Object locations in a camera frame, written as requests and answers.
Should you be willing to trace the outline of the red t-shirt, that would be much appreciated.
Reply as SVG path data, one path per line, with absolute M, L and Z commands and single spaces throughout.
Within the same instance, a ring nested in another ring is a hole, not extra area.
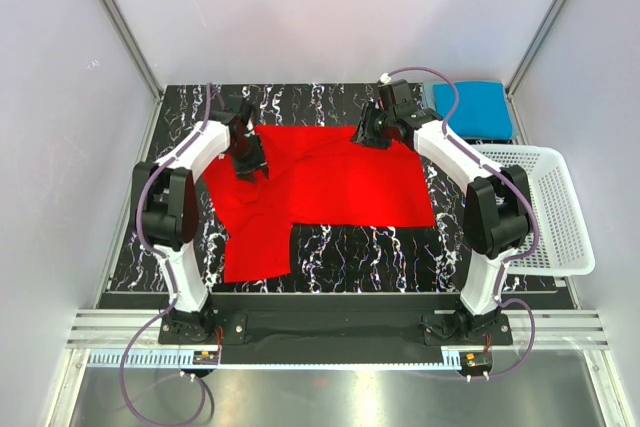
M 431 228 L 436 223 L 420 156 L 352 142 L 350 126 L 260 125 L 269 165 L 255 181 L 237 177 L 229 155 L 203 178 L 229 239 L 224 280 L 256 281 L 291 271 L 296 224 Z

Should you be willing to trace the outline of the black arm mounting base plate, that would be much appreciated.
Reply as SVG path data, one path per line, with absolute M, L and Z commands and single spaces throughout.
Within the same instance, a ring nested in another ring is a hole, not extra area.
M 507 316 L 482 336 L 441 341 L 426 332 L 456 309 L 456 294 L 437 293 L 216 293 L 211 332 L 173 325 L 164 318 L 165 345 L 222 346 L 227 365 L 382 366 L 426 364 L 443 350 L 507 347 Z

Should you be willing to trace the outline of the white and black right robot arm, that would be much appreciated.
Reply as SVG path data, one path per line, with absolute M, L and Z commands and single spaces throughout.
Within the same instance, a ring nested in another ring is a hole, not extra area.
M 534 229 L 527 173 L 471 148 L 437 112 L 418 106 L 407 81 L 384 74 L 377 88 L 379 99 L 364 107 L 353 142 L 375 148 L 401 142 L 435 163 L 465 195 L 462 229 L 472 250 L 467 280 L 454 312 L 424 327 L 441 341 L 476 343 L 497 324 L 507 269 Z

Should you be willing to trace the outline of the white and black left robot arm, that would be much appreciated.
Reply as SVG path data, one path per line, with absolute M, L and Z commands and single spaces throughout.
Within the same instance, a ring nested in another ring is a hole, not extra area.
M 205 119 L 175 148 L 137 163 L 132 172 L 131 228 L 163 269 L 169 307 L 162 317 L 196 343 L 208 341 L 216 329 L 194 247 L 200 223 L 196 183 L 218 157 L 231 162 L 239 180 L 254 182 L 258 172 L 269 173 L 254 110 L 246 99 L 235 110 L 206 110 Z

